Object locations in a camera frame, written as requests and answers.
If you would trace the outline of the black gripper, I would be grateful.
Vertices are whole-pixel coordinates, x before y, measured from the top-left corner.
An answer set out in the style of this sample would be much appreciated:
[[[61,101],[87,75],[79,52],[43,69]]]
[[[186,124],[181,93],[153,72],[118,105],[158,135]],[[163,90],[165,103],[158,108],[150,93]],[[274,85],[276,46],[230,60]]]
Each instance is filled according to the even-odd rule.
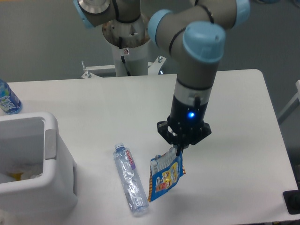
[[[176,156],[182,155],[183,148],[196,145],[211,134],[210,125],[204,122],[207,103],[201,104],[200,98],[194,98],[194,105],[190,106],[173,97],[171,113],[168,121],[157,123],[158,133],[177,149]]]

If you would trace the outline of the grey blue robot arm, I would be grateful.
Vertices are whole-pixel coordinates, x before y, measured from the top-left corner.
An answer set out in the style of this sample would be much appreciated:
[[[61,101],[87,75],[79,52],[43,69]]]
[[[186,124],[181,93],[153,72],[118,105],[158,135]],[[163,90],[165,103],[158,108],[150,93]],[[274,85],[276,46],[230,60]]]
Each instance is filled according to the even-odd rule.
[[[171,113],[157,124],[177,155],[211,134],[203,119],[224,54],[225,31],[248,19],[248,0],[197,0],[182,12],[161,9],[151,18],[142,14],[138,0],[76,0],[74,6],[86,27],[102,26],[117,76],[148,73],[149,42],[177,61]]]

